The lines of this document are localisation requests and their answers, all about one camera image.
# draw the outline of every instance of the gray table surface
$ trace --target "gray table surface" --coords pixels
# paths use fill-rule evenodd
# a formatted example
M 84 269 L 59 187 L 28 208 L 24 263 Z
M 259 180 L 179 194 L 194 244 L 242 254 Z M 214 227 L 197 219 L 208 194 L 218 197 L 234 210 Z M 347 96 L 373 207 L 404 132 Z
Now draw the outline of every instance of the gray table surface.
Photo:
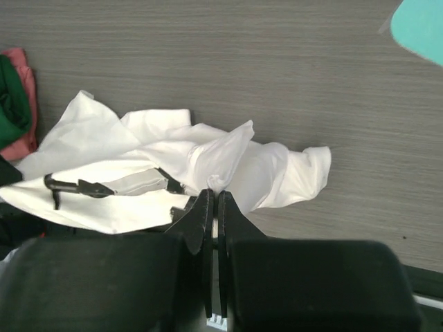
M 35 69 L 39 136 L 85 89 L 119 115 L 189 108 L 258 142 L 329 145 L 318 198 L 251 219 L 285 238 L 375 239 L 443 272 L 443 72 L 377 31 L 397 0 L 0 0 Z

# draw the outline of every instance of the crumpled white fabric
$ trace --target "crumpled white fabric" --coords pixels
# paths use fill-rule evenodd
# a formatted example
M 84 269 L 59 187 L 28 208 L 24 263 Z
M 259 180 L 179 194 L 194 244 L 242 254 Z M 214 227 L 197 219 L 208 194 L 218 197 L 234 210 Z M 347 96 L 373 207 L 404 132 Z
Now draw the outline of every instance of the crumpled white fabric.
M 0 188 L 9 204 L 71 227 L 116 234 L 165 225 L 171 207 L 184 208 L 188 195 L 211 188 L 232 192 L 246 214 L 313 199 L 326 186 L 328 147 L 289 151 L 273 142 L 252 142 L 253 123 L 230 133 L 205 124 L 192 126 L 187 109 L 134 111 L 123 118 L 81 91 L 39 149 L 17 168 L 24 181 Z M 43 176 L 77 182 L 106 182 L 160 167 L 185 185 L 187 195 L 166 190 L 140 196 L 88 196 L 62 193 L 54 210 Z

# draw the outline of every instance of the green cloth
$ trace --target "green cloth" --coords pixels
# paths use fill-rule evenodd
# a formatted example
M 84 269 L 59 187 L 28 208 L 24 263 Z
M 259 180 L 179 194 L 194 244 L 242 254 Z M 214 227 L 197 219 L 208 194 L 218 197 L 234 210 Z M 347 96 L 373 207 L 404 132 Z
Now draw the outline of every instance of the green cloth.
M 404 0 L 390 22 L 395 41 L 443 66 L 443 1 Z
M 0 55 L 0 149 L 27 133 L 32 121 L 19 74 L 8 57 Z

